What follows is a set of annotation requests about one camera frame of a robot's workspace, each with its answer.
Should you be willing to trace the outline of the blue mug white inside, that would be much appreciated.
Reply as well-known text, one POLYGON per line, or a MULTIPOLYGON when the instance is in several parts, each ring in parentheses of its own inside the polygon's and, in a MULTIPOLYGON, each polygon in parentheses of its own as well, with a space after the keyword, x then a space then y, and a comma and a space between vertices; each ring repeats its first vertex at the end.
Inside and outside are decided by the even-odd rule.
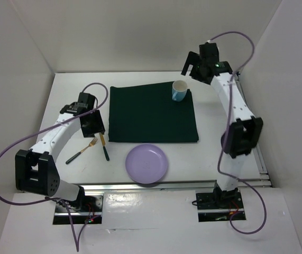
POLYGON ((188 86, 183 80, 174 81, 172 84, 172 100, 175 102, 181 102, 187 93, 188 86))

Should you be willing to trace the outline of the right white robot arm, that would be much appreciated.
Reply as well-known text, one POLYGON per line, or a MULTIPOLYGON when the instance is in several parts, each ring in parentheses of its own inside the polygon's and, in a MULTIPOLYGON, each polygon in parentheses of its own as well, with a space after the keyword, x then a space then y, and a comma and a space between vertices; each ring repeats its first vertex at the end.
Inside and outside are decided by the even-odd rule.
POLYGON ((247 157, 257 146, 263 120, 246 105, 230 64, 220 61, 218 46, 212 42, 199 45, 199 52, 189 52, 182 75, 210 85, 227 114, 227 126, 221 137, 222 153, 217 163, 218 177, 212 204, 227 208, 237 197, 237 184, 247 157))

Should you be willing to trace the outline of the dark green cloth napkin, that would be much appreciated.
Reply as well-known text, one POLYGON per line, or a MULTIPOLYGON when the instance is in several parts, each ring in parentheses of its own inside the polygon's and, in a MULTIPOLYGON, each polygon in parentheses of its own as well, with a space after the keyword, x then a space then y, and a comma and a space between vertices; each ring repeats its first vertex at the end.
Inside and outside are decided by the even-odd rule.
POLYGON ((118 143, 196 143, 193 96, 172 100, 172 82, 111 87, 108 139, 118 143))

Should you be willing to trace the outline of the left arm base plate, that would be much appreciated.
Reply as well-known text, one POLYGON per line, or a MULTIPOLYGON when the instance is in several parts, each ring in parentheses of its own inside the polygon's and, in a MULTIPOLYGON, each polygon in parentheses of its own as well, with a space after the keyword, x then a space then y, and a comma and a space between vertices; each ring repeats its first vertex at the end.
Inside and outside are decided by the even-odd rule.
POLYGON ((85 201, 79 207, 74 207, 72 203, 59 201, 54 210, 53 225, 70 225, 69 214, 70 212, 73 224, 84 225, 88 224, 101 224, 102 211, 103 211, 104 196, 90 195, 85 197, 85 201))

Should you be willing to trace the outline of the gold knife green handle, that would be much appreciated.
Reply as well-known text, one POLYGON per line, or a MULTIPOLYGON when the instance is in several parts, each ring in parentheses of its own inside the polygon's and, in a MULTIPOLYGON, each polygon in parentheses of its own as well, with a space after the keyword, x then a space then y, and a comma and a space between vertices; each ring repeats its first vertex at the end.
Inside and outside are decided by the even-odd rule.
POLYGON ((103 151, 104 151, 104 155, 105 155, 106 161, 110 161, 108 152, 106 150, 106 142, 105 142, 104 136, 103 136, 103 134, 101 132, 99 133, 99 136, 100 136, 100 140, 101 140, 101 143, 102 143, 102 146, 103 146, 103 151))

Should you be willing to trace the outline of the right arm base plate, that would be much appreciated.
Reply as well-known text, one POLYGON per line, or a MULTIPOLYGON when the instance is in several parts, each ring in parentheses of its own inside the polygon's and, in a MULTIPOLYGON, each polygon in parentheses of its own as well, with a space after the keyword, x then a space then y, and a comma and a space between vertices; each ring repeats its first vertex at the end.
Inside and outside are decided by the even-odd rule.
POLYGON ((216 203, 213 193, 196 193, 196 198, 191 204, 197 208, 199 222, 229 221, 231 216, 234 221, 246 220, 240 192, 222 204, 216 203))

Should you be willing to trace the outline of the lilac plastic plate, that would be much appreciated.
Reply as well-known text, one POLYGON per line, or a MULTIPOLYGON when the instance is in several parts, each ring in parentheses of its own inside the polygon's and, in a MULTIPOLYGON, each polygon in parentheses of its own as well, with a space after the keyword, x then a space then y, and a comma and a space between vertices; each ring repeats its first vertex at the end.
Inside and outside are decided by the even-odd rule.
POLYGON ((167 173, 168 166, 165 153, 152 144, 134 147, 125 159, 128 176, 139 184, 153 184, 160 181, 167 173))

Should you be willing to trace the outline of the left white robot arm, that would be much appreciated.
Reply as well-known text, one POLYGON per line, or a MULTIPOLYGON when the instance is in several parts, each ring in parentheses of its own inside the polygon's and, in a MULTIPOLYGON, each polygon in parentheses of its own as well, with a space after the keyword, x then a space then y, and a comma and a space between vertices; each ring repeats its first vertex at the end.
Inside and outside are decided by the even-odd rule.
POLYGON ((94 95, 81 92, 78 100, 65 105, 55 122, 56 128, 29 150, 19 150, 15 155, 15 183, 20 191, 60 198, 74 211, 82 210, 86 203, 83 187, 60 179, 56 160, 70 138, 81 131, 85 138, 103 134, 105 128, 98 101, 94 95))

